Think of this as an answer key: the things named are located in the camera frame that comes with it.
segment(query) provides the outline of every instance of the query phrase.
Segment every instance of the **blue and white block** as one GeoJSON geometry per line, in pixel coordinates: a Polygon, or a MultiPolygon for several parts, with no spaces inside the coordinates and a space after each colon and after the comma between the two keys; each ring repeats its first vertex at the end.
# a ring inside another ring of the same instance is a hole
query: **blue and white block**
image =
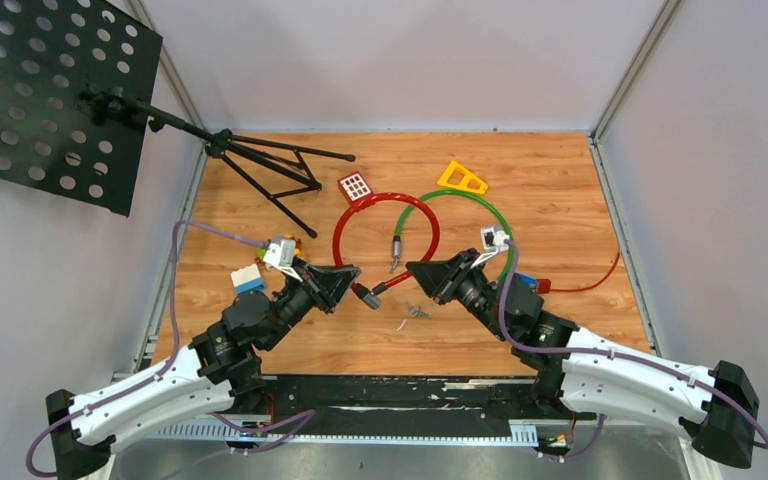
{"type": "Polygon", "coordinates": [[[236,272],[231,272],[231,282],[234,284],[234,291],[237,292],[237,295],[249,290],[263,290],[265,288],[263,279],[260,277],[260,270],[254,263],[236,272]]]}

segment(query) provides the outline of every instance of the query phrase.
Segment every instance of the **black base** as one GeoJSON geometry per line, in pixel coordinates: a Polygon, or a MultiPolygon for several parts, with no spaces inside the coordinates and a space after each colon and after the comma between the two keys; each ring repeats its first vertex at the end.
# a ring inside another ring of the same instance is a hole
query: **black base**
{"type": "MultiPolygon", "coordinates": [[[[49,425],[69,414],[71,398],[74,396],[72,392],[58,390],[45,397],[49,425]]],[[[78,441],[79,435],[79,432],[72,429],[72,422],[51,432],[54,464],[57,467],[57,478],[61,480],[83,478],[103,467],[110,459],[110,444],[115,437],[110,436],[98,445],[89,446],[78,441]]]]}
{"type": "MultiPolygon", "coordinates": [[[[746,372],[738,365],[720,361],[711,373],[714,387],[725,393],[754,418],[758,418],[760,402],[746,372]]],[[[685,419],[679,423],[693,437],[693,448],[706,457],[735,468],[752,466],[755,429],[737,411],[717,397],[703,409],[708,415],[701,424],[685,419]]]]}

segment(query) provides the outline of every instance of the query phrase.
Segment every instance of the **grey cable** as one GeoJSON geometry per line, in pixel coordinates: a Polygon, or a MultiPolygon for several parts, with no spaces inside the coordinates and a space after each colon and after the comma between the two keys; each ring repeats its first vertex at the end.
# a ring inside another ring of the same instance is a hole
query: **grey cable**
{"type": "MultiPolygon", "coordinates": [[[[502,282],[502,293],[501,293],[501,296],[499,297],[499,305],[502,305],[502,306],[506,305],[507,303],[508,292],[510,291],[511,282],[514,278],[514,270],[516,269],[516,265],[519,262],[519,249],[517,248],[516,244],[511,240],[505,240],[505,243],[507,243],[510,246],[511,250],[513,250],[514,268],[511,269],[510,272],[508,272],[508,275],[505,277],[505,280],[502,282]]],[[[758,423],[757,420],[755,420],[755,417],[753,417],[748,411],[746,411],[746,409],[743,408],[743,406],[741,406],[739,403],[734,401],[731,397],[719,391],[718,389],[710,385],[707,385],[704,382],[691,383],[690,376],[683,372],[661,365],[660,363],[653,362],[652,360],[649,360],[647,358],[641,358],[641,357],[637,357],[637,356],[630,355],[627,353],[622,353],[622,352],[612,353],[610,350],[600,350],[597,348],[581,348],[581,347],[531,347],[531,346],[519,343],[516,340],[514,340],[511,337],[510,332],[508,332],[508,326],[505,323],[504,308],[499,308],[499,327],[502,330],[502,335],[504,335],[505,340],[507,340],[508,343],[513,345],[514,348],[516,348],[517,350],[522,350],[523,352],[534,353],[538,355],[567,355],[570,353],[582,353],[586,355],[603,355],[608,358],[619,358],[622,360],[630,360],[632,362],[636,362],[641,365],[646,365],[647,367],[654,368],[655,370],[658,370],[670,376],[676,377],[683,382],[688,382],[688,384],[690,384],[691,386],[697,386],[705,390],[706,392],[710,393],[711,395],[714,395],[715,397],[724,401],[731,408],[737,411],[737,413],[739,413],[744,419],[746,419],[746,421],[749,422],[750,425],[752,425],[752,428],[754,428],[758,432],[758,435],[760,435],[761,438],[764,440],[764,443],[753,441],[753,444],[758,448],[768,450],[767,431],[764,430],[763,427],[761,427],[761,424],[758,423]]]]}

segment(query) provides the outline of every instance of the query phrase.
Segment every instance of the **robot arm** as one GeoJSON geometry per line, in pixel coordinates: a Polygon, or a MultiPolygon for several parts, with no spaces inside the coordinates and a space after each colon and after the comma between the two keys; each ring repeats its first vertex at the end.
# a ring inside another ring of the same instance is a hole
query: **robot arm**
{"type": "Polygon", "coordinates": [[[701,384],[716,388],[757,417],[758,397],[742,368],[721,361],[709,370],[616,344],[543,310],[543,299],[516,278],[501,306],[500,288],[487,280],[480,259],[478,251],[469,249],[447,261],[408,262],[406,267],[435,303],[457,300],[499,340],[505,337],[499,324],[499,309],[504,308],[515,342],[584,350],[559,354],[512,348],[513,355],[538,372],[531,394],[542,411],[596,412],[660,427],[690,440],[697,451],[717,462],[749,468],[755,429],[721,399],[699,388],[701,384]],[[611,355],[584,353],[597,349],[611,355]],[[629,361],[629,356],[691,380],[629,361]]]}
{"type": "Polygon", "coordinates": [[[314,307],[333,313],[360,275],[351,265],[317,267],[299,258],[287,259],[286,265],[280,267],[283,290],[271,299],[259,291],[238,295],[219,321],[179,350],[162,376],[158,372],[172,358],[99,390],[80,395],[59,390],[46,397],[49,424],[83,411],[51,434],[58,478],[89,475],[111,454],[195,415],[255,408],[265,385],[255,349],[274,348],[314,307]],[[91,407],[111,397],[117,398],[91,407]]]}

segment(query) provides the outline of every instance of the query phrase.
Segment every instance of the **wooden table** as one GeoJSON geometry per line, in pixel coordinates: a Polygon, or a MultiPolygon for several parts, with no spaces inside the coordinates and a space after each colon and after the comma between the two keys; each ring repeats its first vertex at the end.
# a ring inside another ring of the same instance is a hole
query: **wooden table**
{"type": "MultiPolygon", "coordinates": [[[[360,171],[376,192],[420,196],[437,190],[437,178],[458,160],[489,185],[485,198],[507,218],[522,252],[518,271],[547,277],[557,288],[580,287],[601,278],[617,244],[599,180],[583,134],[578,133],[345,133],[280,134],[259,138],[357,155],[357,162],[308,156],[322,192],[287,197],[286,205],[319,232],[304,235],[289,218],[218,160],[209,160],[193,219],[250,238],[291,233],[303,240],[302,257],[333,265],[331,232],[347,207],[337,180],[360,171]]],[[[294,188],[291,180],[241,160],[273,192],[294,188]]],[[[475,202],[457,197],[429,200],[442,228],[435,259],[481,249],[479,228],[496,223],[475,202]]],[[[404,204],[385,202],[353,217],[343,236],[346,263],[363,269],[372,287],[390,278],[390,240],[404,204]]],[[[414,212],[402,239],[404,257],[418,259],[431,238],[427,220],[414,212]]],[[[253,262],[252,248],[189,229],[176,281],[182,344],[217,321],[234,298],[230,272],[253,262]]],[[[495,278],[504,257],[486,268],[495,278]]],[[[265,272],[267,291],[283,279],[265,272]]],[[[545,308],[611,340],[648,351],[628,277],[620,263],[599,288],[584,293],[550,293],[545,308]]],[[[269,373],[528,374],[457,302],[439,307],[410,279],[381,297],[370,310],[349,293],[337,312],[309,313],[271,352],[261,352],[269,373]],[[411,318],[406,301],[432,312],[411,318]],[[402,321],[407,319],[401,330],[402,321]]],[[[169,320],[164,319],[155,360],[170,354],[169,320]]]]}

